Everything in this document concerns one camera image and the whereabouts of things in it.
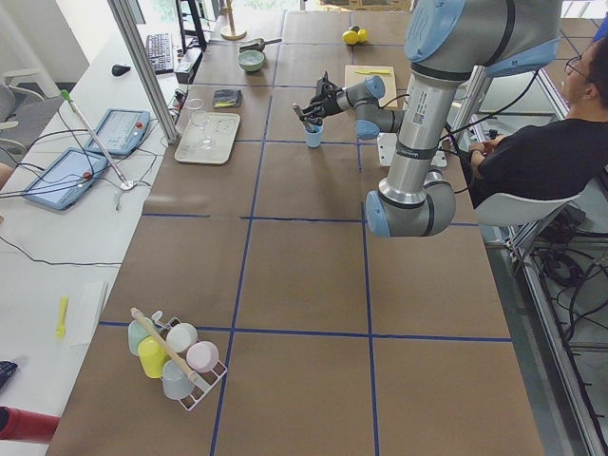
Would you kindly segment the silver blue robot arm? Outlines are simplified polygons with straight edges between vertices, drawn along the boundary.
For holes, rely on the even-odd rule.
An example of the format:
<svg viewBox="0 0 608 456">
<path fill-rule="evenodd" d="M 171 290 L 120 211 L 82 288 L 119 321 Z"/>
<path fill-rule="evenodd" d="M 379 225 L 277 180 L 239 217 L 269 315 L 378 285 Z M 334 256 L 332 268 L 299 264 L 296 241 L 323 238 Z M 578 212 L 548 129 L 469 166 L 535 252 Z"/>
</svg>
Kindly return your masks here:
<svg viewBox="0 0 608 456">
<path fill-rule="evenodd" d="M 455 194 L 431 168 L 457 87 L 474 67 L 489 77 L 537 70 L 557 56 L 559 1 L 421 1 L 408 24 L 405 54 L 413 83 L 408 107 L 379 106 L 385 85 L 376 76 L 348 87 L 323 77 L 309 106 L 294 111 L 306 130 L 351 110 L 358 138 L 398 135 L 388 175 L 366 198 L 366 220 L 379 237 L 428 237 L 445 230 Z"/>
</svg>

